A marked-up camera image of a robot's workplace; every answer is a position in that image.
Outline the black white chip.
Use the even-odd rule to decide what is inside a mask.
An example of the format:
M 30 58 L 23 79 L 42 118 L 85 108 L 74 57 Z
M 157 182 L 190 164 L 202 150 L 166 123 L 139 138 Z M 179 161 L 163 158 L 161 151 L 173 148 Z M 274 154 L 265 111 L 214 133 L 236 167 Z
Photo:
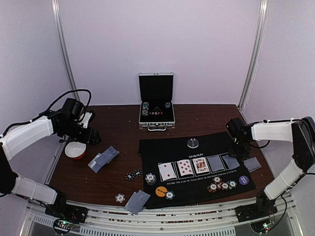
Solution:
M 134 179 L 134 174 L 133 173 L 127 173 L 126 174 L 126 180 L 131 181 Z
M 135 177 L 141 177 L 142 176 L 142 171 L 140 169 L 138 169 L 138 170 L 135 170 L 133 174 L 134 174 Z

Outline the dealt card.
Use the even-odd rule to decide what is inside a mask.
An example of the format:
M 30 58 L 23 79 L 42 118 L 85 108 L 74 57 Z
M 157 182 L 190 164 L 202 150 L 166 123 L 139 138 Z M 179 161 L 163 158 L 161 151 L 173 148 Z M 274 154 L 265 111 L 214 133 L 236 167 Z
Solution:
M 262 167 L 256 157 L 252 157 L 252 158 L 245 160 L 244 165 L 250 173 L 252 173 L 252 172 L 254 172 L 254 171 L 256 171 Z

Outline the purple small blind button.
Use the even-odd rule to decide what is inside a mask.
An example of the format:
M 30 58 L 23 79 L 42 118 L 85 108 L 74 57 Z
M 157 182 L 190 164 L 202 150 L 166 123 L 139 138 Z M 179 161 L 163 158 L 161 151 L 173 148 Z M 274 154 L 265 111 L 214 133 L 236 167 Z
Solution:
M 243 186 L 249 184 L 249 178 L 247 176 L 241 176 L 239 177 L 239 183 Z

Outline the white blue chip flat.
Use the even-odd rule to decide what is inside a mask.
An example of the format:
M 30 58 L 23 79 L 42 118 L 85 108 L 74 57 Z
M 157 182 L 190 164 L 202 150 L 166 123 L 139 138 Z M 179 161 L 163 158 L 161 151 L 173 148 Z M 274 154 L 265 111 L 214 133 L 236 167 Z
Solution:
M 125 195 L 122 194 L 122 193 L 119 193 L 119 194 L 117 194 L 117 195 L 115 196 L 115 200 L 116 200 L 116 202 L 118 202 L 118 203 L 123 203 L 123 202 L 125 201 L 125 199 L 126 199 L 126 197 L 125 197 Z

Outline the king of diamonds card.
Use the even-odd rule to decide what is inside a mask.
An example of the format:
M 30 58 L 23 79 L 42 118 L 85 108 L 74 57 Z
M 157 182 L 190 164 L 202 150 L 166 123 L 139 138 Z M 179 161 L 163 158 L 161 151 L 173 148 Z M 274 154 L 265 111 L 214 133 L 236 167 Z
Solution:
M 192 161 L 193 161 L 195 171 L 197 174 L 203 174 L 203 173 L 209 172 L 209 167 L 204 157 L 195 158 Z

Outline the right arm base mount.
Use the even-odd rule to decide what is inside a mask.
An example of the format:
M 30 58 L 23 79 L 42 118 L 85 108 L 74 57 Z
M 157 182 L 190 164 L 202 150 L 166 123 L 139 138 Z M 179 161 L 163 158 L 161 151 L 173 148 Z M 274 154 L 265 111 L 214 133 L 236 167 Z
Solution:
M 238 206 L 235 208 L 238 222 L 250 222 L 251 229 L 256 233 L 267 233 L 275 223 L 275 213 L 278 209 L 275 206 L 265 209 L 258 209 L 256 204 Z

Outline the two of diamonds card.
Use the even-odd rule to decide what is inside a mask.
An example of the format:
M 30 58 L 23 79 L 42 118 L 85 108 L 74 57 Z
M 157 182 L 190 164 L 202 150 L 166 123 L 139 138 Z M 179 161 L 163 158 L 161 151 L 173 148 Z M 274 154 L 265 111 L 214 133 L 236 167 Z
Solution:
M 171 162 L 158 164 L 158 168 L 163 181 L 176 178 Z

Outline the black orange hundred chip stack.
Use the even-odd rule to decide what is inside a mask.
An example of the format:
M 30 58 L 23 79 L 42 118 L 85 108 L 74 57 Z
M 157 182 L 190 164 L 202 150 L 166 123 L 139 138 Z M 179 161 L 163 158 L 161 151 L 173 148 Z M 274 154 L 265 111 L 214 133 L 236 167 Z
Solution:
M 226 182 L 223 182 L 223 183 L 220 185 L 220 190 L 224 190 L 224 191 L 229 190 L 229 184 L 226 183 Z

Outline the eight of diamonds card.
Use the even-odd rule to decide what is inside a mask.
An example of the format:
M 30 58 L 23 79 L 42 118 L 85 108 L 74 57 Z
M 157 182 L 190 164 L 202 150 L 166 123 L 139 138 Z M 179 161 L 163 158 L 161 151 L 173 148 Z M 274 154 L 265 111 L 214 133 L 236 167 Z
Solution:
M 177 161 L 177 166 L 181 177 L 193 175 L 192 166 L 188 159 Z

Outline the chips row in case left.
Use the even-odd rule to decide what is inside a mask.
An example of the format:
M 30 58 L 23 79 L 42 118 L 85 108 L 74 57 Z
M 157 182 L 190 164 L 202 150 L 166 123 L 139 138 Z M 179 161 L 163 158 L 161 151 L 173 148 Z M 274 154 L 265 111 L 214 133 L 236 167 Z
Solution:
M 148 102 L 142 103 L 142 110 L 141 110 L 142 116 L 148 116 L 149 115 L 149 105 L 150 104 Z

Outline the blue green fifty chip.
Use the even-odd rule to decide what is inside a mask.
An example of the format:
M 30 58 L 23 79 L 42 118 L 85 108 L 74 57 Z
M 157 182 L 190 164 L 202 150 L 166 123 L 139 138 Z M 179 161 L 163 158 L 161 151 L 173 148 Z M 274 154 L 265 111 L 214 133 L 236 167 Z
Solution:
M 165 193 L 165 198 L 166 198 L 167 200 L 172 200 L 172 199 L 174 199 L 174 197 L 175 197 L 175 194 L 174 194 L 173 191 L 167 191 L 167 192 Z

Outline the grey playing card deck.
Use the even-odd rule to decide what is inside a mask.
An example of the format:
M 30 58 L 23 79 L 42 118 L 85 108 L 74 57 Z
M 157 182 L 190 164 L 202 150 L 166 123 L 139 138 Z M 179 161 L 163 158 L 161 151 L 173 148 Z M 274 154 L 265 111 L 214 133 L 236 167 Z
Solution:
M 103 153 L 98 153 L 88 164 L 89 168 L 97 173 L 103 166 L 109 164 L 120 152 L 110 146 Z

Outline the dealt cards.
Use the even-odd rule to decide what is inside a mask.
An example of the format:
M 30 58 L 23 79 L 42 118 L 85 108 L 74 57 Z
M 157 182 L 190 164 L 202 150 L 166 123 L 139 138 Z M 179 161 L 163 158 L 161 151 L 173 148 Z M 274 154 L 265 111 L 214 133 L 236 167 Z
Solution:
M 150 198 L 150 194 L 139 190 L 138 192 L 134 192 L 128 202 L 125 205 L 125 210 L 128 212 L 137 215 L 145 205 L 145 203 Z

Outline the small chip stack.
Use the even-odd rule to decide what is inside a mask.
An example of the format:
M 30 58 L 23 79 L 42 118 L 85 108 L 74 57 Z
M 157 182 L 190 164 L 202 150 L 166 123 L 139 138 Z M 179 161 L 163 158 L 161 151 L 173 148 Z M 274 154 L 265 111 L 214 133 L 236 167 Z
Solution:
M 152 173 L 148 173 L 145 175 L 145 181 L 148 185 L 155 184 L 156 180 L 157 180 L 156 176 Z

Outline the orange big blind button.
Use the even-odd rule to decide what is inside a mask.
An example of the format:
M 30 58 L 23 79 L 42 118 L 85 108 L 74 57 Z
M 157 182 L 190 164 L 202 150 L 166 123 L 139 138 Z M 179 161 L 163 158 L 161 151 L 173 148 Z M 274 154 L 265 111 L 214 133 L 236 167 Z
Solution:
M 165 197 L 166 193 L 167 193 L 167 188 L 164 186 L 158 186 L 155 190 L 155 193 L 158 197 Z

